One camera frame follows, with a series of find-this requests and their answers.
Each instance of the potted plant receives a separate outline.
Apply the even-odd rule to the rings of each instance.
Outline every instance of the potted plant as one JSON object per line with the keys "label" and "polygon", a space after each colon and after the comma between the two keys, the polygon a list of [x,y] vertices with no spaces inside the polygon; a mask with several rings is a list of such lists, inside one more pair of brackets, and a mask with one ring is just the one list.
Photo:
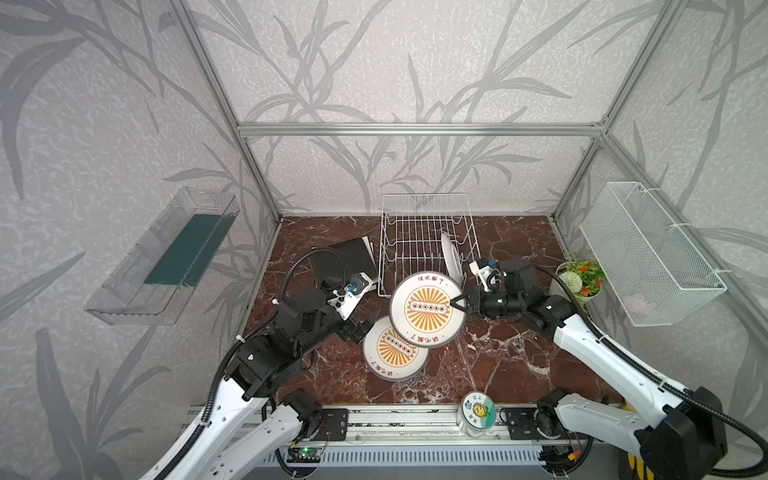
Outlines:
{"label": "potted plant", "polygon": [[[596,260],[570,260],[558,267],[557,274],[582,303],[595,298],[602,290],[605,281],[603,269]],[[566,296],[554,280],[550,285],[550,291]]]}

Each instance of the round plate with orange pattern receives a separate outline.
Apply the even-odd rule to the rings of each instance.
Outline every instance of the round plate with orange pattern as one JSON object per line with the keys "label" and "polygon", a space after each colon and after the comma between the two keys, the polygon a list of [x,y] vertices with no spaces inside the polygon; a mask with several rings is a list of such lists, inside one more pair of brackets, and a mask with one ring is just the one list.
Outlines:
{"label": "round plate with orange pattern", "polygon": [[368,368],[391,382],[409,379],[421,372],[429,359],[429,349],[406,342],[392,328],[388,316],[376,320],[362,342]]}
{"label": "round plate with orange pattern", "polygon": [[419,272],[403,280],[392,293],[389,316],[392,326],[406,342],[426,348],[453,340],[464,326],[467,314],[451,306],[451,298],[462,294],[456,282],[444,273]]}

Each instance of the red marble countertop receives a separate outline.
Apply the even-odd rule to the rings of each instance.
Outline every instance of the red marble countertop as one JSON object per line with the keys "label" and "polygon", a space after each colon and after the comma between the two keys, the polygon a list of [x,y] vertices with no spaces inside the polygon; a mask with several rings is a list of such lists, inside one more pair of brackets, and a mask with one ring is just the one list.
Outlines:
{"label": "red marble countertop", "polygon": [[[283,274],[298,257],[320,247],[368,235],[378,261],[380,217],[288,217],[269,266],[246,332],[272,309]],[[507,260],[522,257],[553,269],[563,262],[546,217],[475,217],[480,253]],[[289,291],[312,285],[309,262],[297,269]],[[542,274],[542,284],[548,285]],[[389,311],[389,299],[367,293],[353,317]],[[296,388],[314,394],[324,405],[353,403],[458,403],[472,390],[486,392],[497,403],[534,403],[555,387],[565,387],[593,400],[621,397],[586,365],[521,323],[469,317],[465,328],[448,345],[432,349],[424,371],[401,382],[389,382],[370,372],[362,345],[337,336],[317,350],[316,361],[279,392]]]}

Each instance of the wire rack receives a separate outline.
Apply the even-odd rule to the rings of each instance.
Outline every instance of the wire rack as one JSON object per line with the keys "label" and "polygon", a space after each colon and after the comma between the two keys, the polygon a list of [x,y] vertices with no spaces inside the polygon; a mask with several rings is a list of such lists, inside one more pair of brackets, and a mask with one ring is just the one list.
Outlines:
{"label": "wire rack", "polygon": [[653,194],[609,182],[581,231],[635,326],[671,325],[726,285]]}
{"label": "wire rack", "polygon": [[398,283],[413,273],[447,273],[443,233],[450,236],[461,257],[463,288],[467,266],[480,258],[467,194],[383,195],[379,296],[390,297]]}

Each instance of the leaf pattern wallpaper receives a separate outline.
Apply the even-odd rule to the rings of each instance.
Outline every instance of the leaf pattern wallpaper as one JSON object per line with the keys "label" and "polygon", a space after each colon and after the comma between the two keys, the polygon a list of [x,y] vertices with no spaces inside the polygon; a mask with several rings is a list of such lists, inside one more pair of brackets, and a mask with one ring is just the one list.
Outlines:
{"label": "leaf pattern wallpaper", "polygon": [[[768,2],[690,2],[611,134],[643,168],[758,302],[768,306]],[[606,181],[626,180],[601,154],[558,220],[580,255],[578,226]],[[624,345],[688,385],[705,385],[728,412],[765,435],[768,355],[724,301],[680,323],[635,328],[615,296],[597,317]],[[729,429],[723,463],[757,458]]]}
{"label": "leaf pattern wallpaper", "polygon": [[[1,0],[0,478],[142,475],[204,401],[275,224],[168,2]],[[240,214],[174,326],[88,297],[182,186]]]}
{"label": "leaf pattern wallpaper", "polygon": [[[241,122],[599,121],[662,3],[189,1]],[[250,139],[295,214],[375,213],[381,194],[411,191],[550,213],[587,142]]]}

